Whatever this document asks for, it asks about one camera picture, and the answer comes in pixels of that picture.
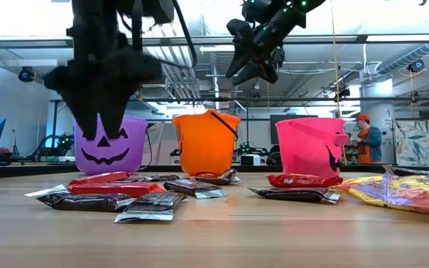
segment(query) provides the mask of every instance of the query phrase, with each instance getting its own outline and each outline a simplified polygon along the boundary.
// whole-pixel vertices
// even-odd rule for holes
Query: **wooden table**
[[[23,196],[76,173],[0,179],[0,268],[429,268],[429,215],[347,196],[336,205],[265,200],[246,189],[268,187],[265,176],[241,173],[227,198],[190,198],[170,223],[130,225]]]

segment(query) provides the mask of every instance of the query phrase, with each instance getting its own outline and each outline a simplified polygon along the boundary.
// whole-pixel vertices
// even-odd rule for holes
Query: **red candy wrapper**
[[[75,179],[71,181],[67,185],[67,189],[71,190],[74,185],[83,185],[87,183],[103,183],[103,182],[114,182],[121,179],[126,179],[130,177],[130,174],[127,172],[112,172],[112,173],[104,173],[95,176],[88,176],[85,179]]]
[[[305,174],[269,175],[269,183],[278,188],[326,188],[342,183],[342,178],[324,178]]]
[[[137,198],[148,193],[165,193],[166,190],[156,183],[132,182],[132,183],[86,183],[72,185],[70,191],[73,194],[126,194]]]

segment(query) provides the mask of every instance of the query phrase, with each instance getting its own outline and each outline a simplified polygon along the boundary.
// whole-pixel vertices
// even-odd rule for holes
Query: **blue jacket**
[[[361,143],[370,147],[370,160],[381,161],[381,132],[377,127],[370,127],[367,139]]]

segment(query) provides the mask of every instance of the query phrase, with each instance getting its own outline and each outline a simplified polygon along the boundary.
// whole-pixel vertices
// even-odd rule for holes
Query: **orange cap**
[[[359,114],[357,120],[370,120],[370,117],[367,114]]]

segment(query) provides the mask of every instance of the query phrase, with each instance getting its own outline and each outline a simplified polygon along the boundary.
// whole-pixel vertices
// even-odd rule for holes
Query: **pink bucket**
[[[105,135],[100,116],[94,141],[86,140],[77,123],[75,128],[75,164],[87,175],[125,171],[132,173],[140,168],[143,159],[145,119],[125,115],[120,137],[109,140]]]
[[[333,178],[340,175],[345,121],[339,118],[299,118],[276,124],[284,173]]]

